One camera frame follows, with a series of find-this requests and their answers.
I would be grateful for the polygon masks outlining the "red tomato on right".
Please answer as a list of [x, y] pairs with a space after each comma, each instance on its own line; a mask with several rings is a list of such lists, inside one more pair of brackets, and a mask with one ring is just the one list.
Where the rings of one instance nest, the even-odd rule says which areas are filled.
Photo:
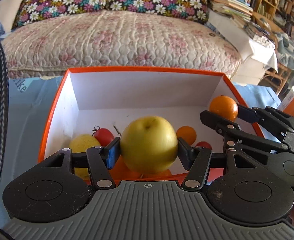
[[92, 136], [99, 141], [101, 146], [107, 146], [114, 140], [114, 135], [112, 132], [106, 128], [100, 128], [99, 126], [94, 126], [92, 130]]

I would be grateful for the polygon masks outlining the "small yellow pear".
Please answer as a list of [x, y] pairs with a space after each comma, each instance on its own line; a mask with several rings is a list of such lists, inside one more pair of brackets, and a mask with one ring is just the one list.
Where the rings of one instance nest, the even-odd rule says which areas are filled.
[[[72, 153], [86, 152], [88, 148], [94, 146], [100, 146], [100, 142], [90, 134], [78, 135], [69, 143], [69, 148], [72, 150]], [[75, 167], [74, 174], [82, 180], [90, 179], [88, 168], [85, 167]]]

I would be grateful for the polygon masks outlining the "beige pillow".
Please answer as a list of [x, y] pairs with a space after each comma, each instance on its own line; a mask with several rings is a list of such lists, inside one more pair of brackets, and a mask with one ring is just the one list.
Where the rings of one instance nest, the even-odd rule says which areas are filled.
[[0, 1], [0, 36], [10, 33], [22, 0]]

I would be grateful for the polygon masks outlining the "red tomato behind finger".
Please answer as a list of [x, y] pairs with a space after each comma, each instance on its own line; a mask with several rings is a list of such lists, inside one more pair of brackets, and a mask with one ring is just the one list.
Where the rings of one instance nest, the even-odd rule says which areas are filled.
[[200, 142], [198, 142], [195, 145], [195, 147], [202, 147], [202, 148], [207, 148], [207, 149], [212, 150], [212, 146], [208, 142], [206, 142], [206, 141], [200, 141]]

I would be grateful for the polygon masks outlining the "large yellow pear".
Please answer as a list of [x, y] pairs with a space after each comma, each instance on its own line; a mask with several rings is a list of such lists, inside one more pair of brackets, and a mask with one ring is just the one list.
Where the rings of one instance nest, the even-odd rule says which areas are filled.
[[167, 170], [175, 162], [178, 139], [165, 118], [145, 116], [124, 129], [120, 148], [124, 163], [131, 171], [154, 174]]

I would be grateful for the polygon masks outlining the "sofa with quilted cover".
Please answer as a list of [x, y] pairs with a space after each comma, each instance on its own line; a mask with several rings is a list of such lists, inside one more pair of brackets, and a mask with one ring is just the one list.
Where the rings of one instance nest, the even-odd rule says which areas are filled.
[[242, 62], [208, 21], [112, 11], [106, 4], [99, 11], [12, 26], [1, 39], [12, 78], [95, 66], [198, 69], [232, 77]]

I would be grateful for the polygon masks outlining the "rattan chair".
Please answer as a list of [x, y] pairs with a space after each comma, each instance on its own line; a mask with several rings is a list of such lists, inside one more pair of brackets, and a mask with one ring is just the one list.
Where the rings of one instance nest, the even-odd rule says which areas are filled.
[[262, 81], [268, 83], [276, 94], [280, 94], [294, 72], [294, 41], [278, 25], [266, 17], [254, 12], [253, 18], [260, 27], [269, 33], [268, 38], [275, 44], [277, 57], [277, 68], [269, 67]]

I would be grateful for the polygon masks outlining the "blue tablecloth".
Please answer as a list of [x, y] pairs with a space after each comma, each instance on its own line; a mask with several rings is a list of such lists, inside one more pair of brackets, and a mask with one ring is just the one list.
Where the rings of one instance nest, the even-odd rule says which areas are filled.
[[9, 80], [9, 115], [5, 160], [0, 181], [0, 228], [10, 217], [3, 205], [4, 188], [38, 162], [48, 114], [62, 77]]

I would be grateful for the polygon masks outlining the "stack of books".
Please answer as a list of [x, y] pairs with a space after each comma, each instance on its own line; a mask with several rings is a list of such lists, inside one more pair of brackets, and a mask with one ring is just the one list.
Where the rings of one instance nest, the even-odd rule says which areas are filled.
[[216, 13], [239, 18], [245, 23], [251, 21], [253, 13], [246, 0], [210, 0], [210, 7]]

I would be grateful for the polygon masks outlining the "white draped side table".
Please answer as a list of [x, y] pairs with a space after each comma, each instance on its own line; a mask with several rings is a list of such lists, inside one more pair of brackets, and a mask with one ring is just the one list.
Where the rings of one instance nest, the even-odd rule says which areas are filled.
[[236, 23], [212, 10], [209, 11], [211, 23], [239, 52], [242, 63], [231, 80], [241, 84], [258, 85], [265, 72], [272, 68], [278, 70], [274, 49], [266, 48], [250, 38]]

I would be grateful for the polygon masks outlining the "orange cardboard box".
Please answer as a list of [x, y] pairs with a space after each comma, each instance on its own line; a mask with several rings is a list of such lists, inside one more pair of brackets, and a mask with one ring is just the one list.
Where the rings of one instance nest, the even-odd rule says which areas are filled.
[[223, 152], [223, 137], [203, 125], [200, 113], [217, 96], [244, 104], [222, 73], [157, 67], [89, 67], [69, 69], [58, 88], [40, 145], [39, 161], [67, 147], [95, 126], [114, 136], [143, 116], [161, 116], [174, 129], [190, 126], [197, 141]]

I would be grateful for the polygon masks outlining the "orange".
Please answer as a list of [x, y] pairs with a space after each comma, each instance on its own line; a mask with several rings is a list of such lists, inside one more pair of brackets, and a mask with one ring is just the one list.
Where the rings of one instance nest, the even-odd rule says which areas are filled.
[[209, 111], [234, 122], [238, 116], [238, 104], [234, 99], [220, 95], [211, 101]]
[[190, 126], [182, 126], [178, 128], [176, 135], [178, 138], [182, 138], [188, 145], [192, 145], [197, 139], [195, 129]]
[[159, 173], [141, 173], [131, 171], [124, 163], [123, 157], [120, 156], [114, 167], [108, 170], [113, 180], [126, 180], [126, 179], [147, 179], [147, 178], [163, 178], [172, 176], [169, 169]]

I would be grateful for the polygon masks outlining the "left floral cushion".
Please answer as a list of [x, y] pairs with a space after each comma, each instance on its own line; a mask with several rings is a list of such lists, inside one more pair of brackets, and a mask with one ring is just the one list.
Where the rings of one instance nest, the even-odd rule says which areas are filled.
[[106, 0], [23, 0], [13, 27], [59, 16], [99, 11], [104, 9], [105, 4]]

